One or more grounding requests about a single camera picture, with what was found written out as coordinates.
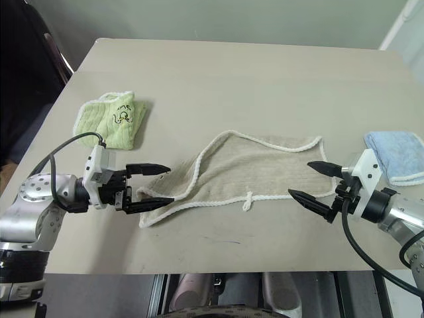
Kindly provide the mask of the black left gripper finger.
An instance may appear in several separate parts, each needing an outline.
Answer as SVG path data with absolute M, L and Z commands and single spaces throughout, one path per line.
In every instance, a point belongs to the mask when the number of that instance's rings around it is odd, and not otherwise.
M 174 202 L 174 198 L 155 197 L 143 199 L 138 202 L 130 202 L 123 205 L 123 211 L 126 214 L 145 213 L 165 207 Z
M 171 169 L 167 166 L 160 164 L 127 164 L 126 171 L 129 176 L 132 175 L 143 175 L 143 176 L 155 176 L 164 173 L 168 173 Z

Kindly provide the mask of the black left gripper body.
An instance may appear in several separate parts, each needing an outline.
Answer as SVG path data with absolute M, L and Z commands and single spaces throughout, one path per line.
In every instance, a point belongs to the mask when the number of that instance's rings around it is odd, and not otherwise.
M 128 184 L 130 178 L 126 170 L 113 172 L 109 181 L 98 188 L 101 202 L 113 206 L 117 211 L 132 213 L 132 187 Z

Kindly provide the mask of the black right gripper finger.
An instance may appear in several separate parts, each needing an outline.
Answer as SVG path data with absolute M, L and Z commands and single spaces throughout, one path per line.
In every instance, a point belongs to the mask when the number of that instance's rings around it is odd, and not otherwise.
M 314 169 L 316 172 L 319 172 L 320 174 L 323 174 L 325 176 L 329 177 L 336 177 L 336 178 L 342 178 L 342 166 L 325 162 L 325 161 L 312 161 L 308 162 L 307 165 Z
M 288 193 L 294 200 L 296 200 L 305 209 L 308 209 L 320 215 L 328 223 L 332 223 L 334 221 L 337 211 L 330 208 L 328 205 L 325 205 L 324 203 L 317 201 L 317 199 L 314 196 L 309 195 L 308 193 L 305 193 L 303 191 L 295 190 L 295 189 L 289 189 Z

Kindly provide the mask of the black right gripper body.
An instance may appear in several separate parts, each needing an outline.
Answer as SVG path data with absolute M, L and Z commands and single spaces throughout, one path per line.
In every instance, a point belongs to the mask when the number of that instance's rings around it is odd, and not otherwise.
M 361 181 L 358 176 L 353 176 L 352 168 L 349 167 L 341 168 L 340 177 L 341 181 L 335 189 L 336 196 L 333 207 L 336 212 L 342 212 L 343 203 L 347 199 L 350 202 L 348 212 L 354 213 L 360 199 L 359 191 L 362 188 Z

